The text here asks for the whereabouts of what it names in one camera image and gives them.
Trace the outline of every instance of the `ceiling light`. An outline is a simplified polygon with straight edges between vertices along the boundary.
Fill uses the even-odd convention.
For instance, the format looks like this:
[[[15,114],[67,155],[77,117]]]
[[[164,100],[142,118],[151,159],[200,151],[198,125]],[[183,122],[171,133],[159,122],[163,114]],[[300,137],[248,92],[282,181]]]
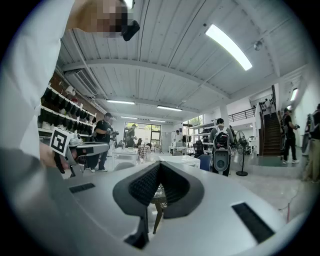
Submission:
[[[298,89],[295,88],[295,89],[293,90],[293,93],[292,93],[292,96],[291,96],[290,101],[294,101],[294,100],[295,100],[295,98],[297,97],[297,93],[298,93]]]
[[[160,121],[160,120],[150,120],[150,121],[153,121],[153,122],[161,122],[161,123],[165,123],[166,121]]]
[[[110,99],[107,99],[106,101],[110,103],[122,103],[122,104],[131,104],[131,105],[135,104],[134,102],[131,102],[131,101],[119,101],[119,100],[110,100]]]
[[[164,110],[182,111],[181,108],[174,108],[174,107],[168,107],[168,106],[157,106],[157,108],[164,109]]]
[[[134,0],[124,0],[126,7],[130,10],[133,7]]]
[[[218,27],[211,25],[205,34],[225,48],[240,63],[245,71],[252,68],[250,61],[242,50]]]
[[[136,117],[129,117],[129,116],[121,116],[121,118],[138,119]]]

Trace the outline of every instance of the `blue chair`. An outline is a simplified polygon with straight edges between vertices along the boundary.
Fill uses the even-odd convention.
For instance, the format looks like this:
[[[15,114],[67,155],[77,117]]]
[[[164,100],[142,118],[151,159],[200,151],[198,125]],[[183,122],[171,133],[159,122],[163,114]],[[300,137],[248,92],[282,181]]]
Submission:
[[[200,159],[200,169],[204,171],[210,171],[210,162],[211,162],[211,155],[202,154],[198,157]]]

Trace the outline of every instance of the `floor fan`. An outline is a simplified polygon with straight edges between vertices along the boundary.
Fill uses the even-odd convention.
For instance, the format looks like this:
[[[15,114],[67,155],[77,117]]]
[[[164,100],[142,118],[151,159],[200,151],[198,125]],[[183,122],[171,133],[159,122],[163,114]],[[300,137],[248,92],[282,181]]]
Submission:
[[[242,155],[242,168],[241,171],[237,171],[235,174],[238,176],[247,176],[248,173],[244,171],[244,165],[245,165],[245,153],[246,153],[246,148],[248,146],[248,141],[246,140],[246,137],[242,131],[238,131],[235,135],[237,144],[236,144],[236,149],[239,153],[239,155]]]

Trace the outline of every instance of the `cable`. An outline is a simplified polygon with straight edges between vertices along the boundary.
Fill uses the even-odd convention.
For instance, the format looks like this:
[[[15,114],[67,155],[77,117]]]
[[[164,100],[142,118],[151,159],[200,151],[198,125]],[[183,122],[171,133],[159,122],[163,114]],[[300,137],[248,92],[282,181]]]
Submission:
[[[285,208],[287,208],[287,207],[289,206],[289,204],[292,203],[292,200],[293,200],[293,199],[298,195],[298,193],[299,193],[301,183],[302,183],[302,181],[300,181],[299,186],[298,186],[298,189],[297,189],[296,194],[294,195],[294,197],[292,197],[292,198],[290,199],[290,201],[288,202],[288,204],[287,204],[285,207],[279,208],[279,209],[278,209],[279,211],[284,210]]]

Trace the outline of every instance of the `pillar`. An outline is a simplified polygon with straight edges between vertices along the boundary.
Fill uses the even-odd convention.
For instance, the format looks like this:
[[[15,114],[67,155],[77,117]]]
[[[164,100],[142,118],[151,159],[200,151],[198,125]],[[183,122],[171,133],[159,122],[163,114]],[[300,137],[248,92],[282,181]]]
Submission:
[[[220,105],[220,114],[221,114],[221,118],[224,120],[224,127],[229,128],[229,117],[228,117],[228,110],[227,110],[226,104]]]

